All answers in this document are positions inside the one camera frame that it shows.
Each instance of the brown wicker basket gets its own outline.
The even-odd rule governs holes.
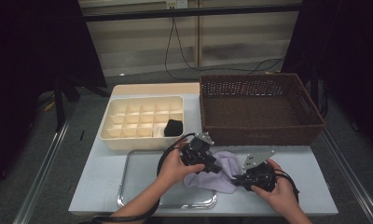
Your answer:
[[[325,126],[295,74],[201,76],[200,112],[216,146],[308,146]]]

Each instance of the wall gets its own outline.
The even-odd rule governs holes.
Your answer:
[[[188,7],[242,7],[300,3],[301,0],[189,0]],[[79,0],[85,15],[165,9],[158,0]],[[191,66],[253,63],[285,55],[297,12],[175,18],[184,57]],[[165,69],[173,21],[146,19],[89,22],[107,77]],[[186,68],[173,30],[167,65]]]

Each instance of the purple cloth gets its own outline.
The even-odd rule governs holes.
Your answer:
[[[242,174],[236,155],[228,151],[219,151],[214,154],[214,157],[216,158],[215,164],[221,166],[222,171],[218,174],[213,172],[189,174],[184,178],[184,184],[187,187],[196,186],[203,189],[215,189],[223,193],[234,193],[236,186],[230,182],[230,179],[234,179],[234,175]]]

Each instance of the person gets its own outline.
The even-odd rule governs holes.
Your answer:
[[[187,140],[185,139],[175,147],[182,148],[186,143]],[[274,169],[281,170],[280,165],[275,161],[268,159],[268,163]],[[133,217],[147,212],[171,186],[182,181],[186,175],[199,172],[202,169],[204,169],[204,164],[185,166],[181,161],[180,151],[178,149],[173,150],[164,160],[160,173],[154,182],[111,216]],[[256,186],[252,186],[252,190],[268,202],[274,211],[286,218],[289,223],[311,224],[309,218],[297,203],[291,184],[285,178],[278,178],[277,185],[272,192],[267,192]],[[144,220],[122,223],[140,224],[144,223]]]

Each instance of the stainless steel tray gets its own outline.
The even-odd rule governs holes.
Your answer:
[[[123,206],[148,187],[157,176],[163,151],[134,150],[128,154],[117,204]],[[212,189],[186,187],[184,182],[172,186],[160,199],[162,208],[210,208],[216,202]]]

